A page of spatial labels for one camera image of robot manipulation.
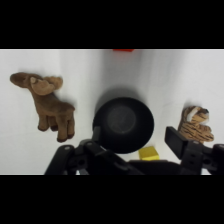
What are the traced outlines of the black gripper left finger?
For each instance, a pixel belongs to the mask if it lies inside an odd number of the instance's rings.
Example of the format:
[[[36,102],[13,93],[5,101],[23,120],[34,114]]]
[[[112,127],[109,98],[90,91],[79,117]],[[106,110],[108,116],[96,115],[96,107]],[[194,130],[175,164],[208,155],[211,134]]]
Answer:
[[[124,161],[114,152],[100,146],[101,128],[96,127],[91,139],[82,140],[77,147],[60,146],[45,175],[75,175],[84,171],[88,175],[142,175],[142,172]]]

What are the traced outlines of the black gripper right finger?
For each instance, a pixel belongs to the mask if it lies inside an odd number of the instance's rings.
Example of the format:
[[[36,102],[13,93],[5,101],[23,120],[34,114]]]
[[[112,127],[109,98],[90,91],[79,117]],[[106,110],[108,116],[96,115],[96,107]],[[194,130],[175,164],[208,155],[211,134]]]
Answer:
[[[206,169],[212,175],[224,175],[224,144],[212,148],[196,140],[187,140],[173,127],[165,131],[165,143],[181,161],[183,175],[200,175]]]

